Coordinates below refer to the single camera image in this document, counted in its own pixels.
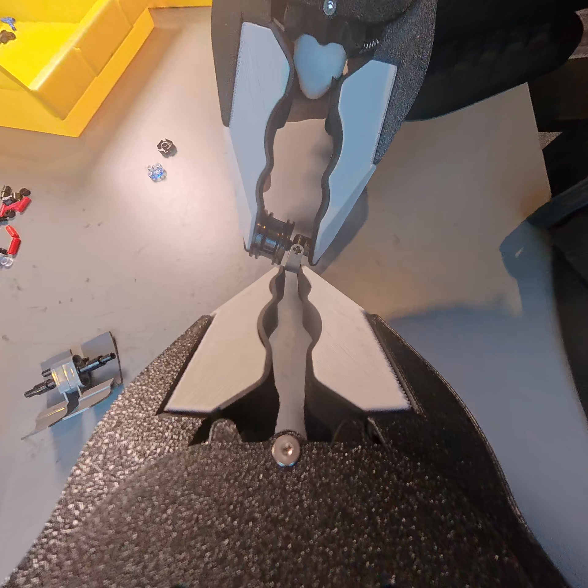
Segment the black toy wheel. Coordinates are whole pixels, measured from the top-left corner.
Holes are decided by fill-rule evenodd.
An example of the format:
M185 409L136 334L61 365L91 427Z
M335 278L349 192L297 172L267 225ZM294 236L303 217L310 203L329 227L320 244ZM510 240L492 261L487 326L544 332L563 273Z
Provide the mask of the black toy wheel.
M280 265L292 246L294 228L294 222L283 222L276 219L272 212L264 210L256 221L249 255L255 259L262 256L270 259L273 265Z

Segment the pile of small brick pieces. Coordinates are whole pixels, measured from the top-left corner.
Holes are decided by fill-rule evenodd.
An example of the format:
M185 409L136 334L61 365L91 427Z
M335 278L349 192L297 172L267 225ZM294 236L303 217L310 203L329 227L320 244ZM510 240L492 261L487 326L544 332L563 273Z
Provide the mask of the pile of small brick pieces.
M1 227L10 237L8 247L1 247L1 269L12 267L21 246L20 234L11 222L26 211L31 201L31 191L26 187L13 190L4 185L1 189Z

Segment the yellow plastic bin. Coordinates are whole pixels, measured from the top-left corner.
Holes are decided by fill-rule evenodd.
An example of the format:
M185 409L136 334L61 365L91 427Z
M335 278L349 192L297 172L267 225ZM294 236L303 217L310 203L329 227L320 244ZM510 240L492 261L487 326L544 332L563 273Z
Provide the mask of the yellow plastic bin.
M1 126L77 137L153 29L149 1L1 1Z

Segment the grey panel brick assembly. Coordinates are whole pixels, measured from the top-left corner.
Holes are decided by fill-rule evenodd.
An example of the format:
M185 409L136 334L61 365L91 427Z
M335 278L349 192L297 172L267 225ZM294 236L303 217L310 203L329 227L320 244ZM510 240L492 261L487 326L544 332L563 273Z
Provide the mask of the grey panel brick assembly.
M106 331L42 362L42 381L25 398L45 396L47 407L37 414L35 428L22 440L93 408L122 384L116 340Z

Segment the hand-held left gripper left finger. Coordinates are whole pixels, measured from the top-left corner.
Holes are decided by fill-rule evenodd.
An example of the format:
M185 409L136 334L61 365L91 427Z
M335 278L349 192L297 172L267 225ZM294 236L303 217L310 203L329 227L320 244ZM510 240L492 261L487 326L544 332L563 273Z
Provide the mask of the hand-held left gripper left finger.
M282 269L273 268L210 317L163 402L163 413L225 418L247 442L269 439L280 401L269 336L277 327Z

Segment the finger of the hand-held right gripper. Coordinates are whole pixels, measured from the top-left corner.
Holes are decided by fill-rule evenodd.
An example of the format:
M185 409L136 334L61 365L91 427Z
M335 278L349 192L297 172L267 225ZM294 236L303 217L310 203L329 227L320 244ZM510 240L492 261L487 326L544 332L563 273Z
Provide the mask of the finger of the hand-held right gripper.
M329 111L333 151L321 181L311 265L333 242L376 169L376 149L397 71L397 65L372 59L334 85Z
M275 24L244 22L225 137L247 252L258 216L267 210L263 188L273 169L276 132L289 114L294 81L292 53L281 30Z

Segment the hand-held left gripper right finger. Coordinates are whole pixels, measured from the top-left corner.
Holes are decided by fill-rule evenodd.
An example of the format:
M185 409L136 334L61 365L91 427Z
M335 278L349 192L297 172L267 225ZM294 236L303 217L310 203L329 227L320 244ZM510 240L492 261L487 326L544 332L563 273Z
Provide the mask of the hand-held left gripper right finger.
M347 420L411 410L366 311L310 268L300 268L306 355L307 438L330 442Z

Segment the person's right forearm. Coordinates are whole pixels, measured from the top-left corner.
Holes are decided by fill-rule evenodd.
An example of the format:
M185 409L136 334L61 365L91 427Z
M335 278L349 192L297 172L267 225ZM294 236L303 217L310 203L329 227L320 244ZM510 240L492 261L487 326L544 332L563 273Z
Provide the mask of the person's right forearm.
M562 66L587 1L439 1L435 39L407 121L443 116Z

